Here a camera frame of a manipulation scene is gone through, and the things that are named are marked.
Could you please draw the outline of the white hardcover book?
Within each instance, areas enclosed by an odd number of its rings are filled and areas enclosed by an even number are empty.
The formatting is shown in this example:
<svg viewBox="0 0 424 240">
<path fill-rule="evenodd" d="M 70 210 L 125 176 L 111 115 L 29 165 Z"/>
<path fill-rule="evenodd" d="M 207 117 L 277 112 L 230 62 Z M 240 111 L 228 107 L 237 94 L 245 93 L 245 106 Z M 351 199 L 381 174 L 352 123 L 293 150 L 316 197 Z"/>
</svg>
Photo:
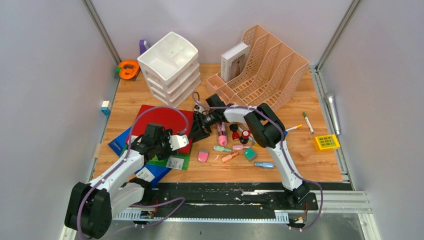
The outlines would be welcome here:
<svg viewBox="0 0 424 240">
<path fill-rule="evenodd" d="M 250 53 L 250 45 L 241 42 L 221 55 L 220 77 L 227 83 L 242 73 Z"/>
</svg>

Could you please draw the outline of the green folder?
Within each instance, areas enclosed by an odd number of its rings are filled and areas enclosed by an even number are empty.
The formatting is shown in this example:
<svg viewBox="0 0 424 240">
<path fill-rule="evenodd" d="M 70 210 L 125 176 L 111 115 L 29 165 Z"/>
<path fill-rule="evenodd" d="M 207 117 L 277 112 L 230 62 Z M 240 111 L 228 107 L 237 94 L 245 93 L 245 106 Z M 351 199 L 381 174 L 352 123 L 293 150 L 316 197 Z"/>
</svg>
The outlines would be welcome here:
<svg viewBox="0 0 424 240">
<path fill-rule="evenodd" d="M 163 160 L 159 160 L 157 156 L 151 160 L 145 160 L 145 158 L 146 157 L 134 149 L 126 149 L 122 152 L 122 155 L 116 161 L 116 164 L 118 165 L 120 162 L 123 162 L 123 164 L 121 164 L 118 169 L 132 172 L 136 172 L 147 165 L 154 165 L 177 170 L 187 170 L 190 160 L 190 156 L 184 154 L 166 157 Z"/>
</svg>

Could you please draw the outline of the red folder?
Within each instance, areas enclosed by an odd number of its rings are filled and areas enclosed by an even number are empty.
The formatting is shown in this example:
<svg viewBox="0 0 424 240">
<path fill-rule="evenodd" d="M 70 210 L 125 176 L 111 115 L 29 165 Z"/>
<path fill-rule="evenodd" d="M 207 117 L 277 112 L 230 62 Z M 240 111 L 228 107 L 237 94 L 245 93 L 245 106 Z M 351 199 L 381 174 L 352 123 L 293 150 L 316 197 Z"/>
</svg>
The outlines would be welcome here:
<svg viewBox="0 0 424 240">
<path fill-rule="evenodd" d="M 152 105 L 141 105 L 138 114 L 136 116 L 139 117 L 142 113 L 145 111 L 153 108 Z M 188 121 L 188 129 L 184 133 L 185 135 L 189 135 L 193 120 L 194 120 L 194 111 L 188 111 L 188 110 L 180 110 L 181 113 L 187 118 Z M 172 134 L 176 135 L 179 131 L 185 129 L 186 123 L 184 118 L 177 113 L 175 110 L 169 109 L 169 108 L 160 108 L 155 109 L 153 111 L 150 111 L 146 114 L 144 114 L 138 122 L 135 124 L 135 126 L 132 129 L 132 136 L 139 136 L 145 133 L 146 127 L 148 124 L 159 124 L 165 127 L 165 129 L 172 129 Z M 181 153 L 183 155 L 189 155 L 192 149 L 192 140 L 189 140 L 189 144 L 187 147 L 181 149 Z"/>
</svg>

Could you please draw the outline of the pink plastic file organizer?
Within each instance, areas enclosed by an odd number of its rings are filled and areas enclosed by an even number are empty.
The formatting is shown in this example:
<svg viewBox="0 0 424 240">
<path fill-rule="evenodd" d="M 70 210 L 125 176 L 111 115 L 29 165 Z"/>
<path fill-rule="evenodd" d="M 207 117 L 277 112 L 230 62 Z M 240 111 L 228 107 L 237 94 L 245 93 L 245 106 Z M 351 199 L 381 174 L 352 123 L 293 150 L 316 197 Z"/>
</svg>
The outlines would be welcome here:
<svg viewBox="0 0 424 240">
<path fill-rule="evenodd" d="M 281 109 L 292 99 L 309 62 L 258 24 L 245 31 L 242 42 L 251 49 L 241 74 L 224 82 L 216 73 L 206 80 L 206 89 L 226 104 L 267 103 L 273 111 Z"/>
</svg>

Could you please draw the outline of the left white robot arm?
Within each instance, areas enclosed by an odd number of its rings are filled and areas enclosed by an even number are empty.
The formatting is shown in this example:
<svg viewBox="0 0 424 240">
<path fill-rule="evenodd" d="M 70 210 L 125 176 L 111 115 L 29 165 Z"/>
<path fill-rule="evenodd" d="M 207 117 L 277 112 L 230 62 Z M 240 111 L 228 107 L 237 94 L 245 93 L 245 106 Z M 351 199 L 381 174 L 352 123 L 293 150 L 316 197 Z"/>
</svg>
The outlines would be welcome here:
<svg viewBox="0 0 424 240">
<path fill-rule="evenodd" d="M 112 219 L 126 208 L 149 206 L 152 184 L 131 175 L 154 157 L 169 158 L 189 144 L 185 134 L 173 134 L 172 129 L 155 123 L 148 124 L 144 134 L 128 140 L 128 148 L 111 167 L 88 183 L 76 183 L 71 190 L 64 225 L 82 237 L 100 239 Z"/>
</svg>

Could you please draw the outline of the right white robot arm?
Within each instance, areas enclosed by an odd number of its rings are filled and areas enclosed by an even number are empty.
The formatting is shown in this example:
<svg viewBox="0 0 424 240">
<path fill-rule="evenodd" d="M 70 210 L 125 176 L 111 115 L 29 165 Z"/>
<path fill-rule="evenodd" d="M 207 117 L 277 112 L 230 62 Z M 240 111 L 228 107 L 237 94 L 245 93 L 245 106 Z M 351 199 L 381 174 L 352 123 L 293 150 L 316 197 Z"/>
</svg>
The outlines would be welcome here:
<svg viewBox="0 0 424 240">
<path fill-rule="evenodd" d="M 258 106 L 226 105 L 217 94 L 206 99 L 207 105 L 198 100 L 198 92 L 191 97 L 195 104 L 207 110 L 207 113 L 195 112 L 188 138 L 198 142 L 210 136 L 212 127 L 219 123 L 238 123 L 247 125 L 253 139 L 265 148 L 272 157 L 286 191 L 286 204 L 298 209 L 306 201 L 310 189 L 301 177 L 287 146 L 285 126 L 267 103 Z"/>
</svg>

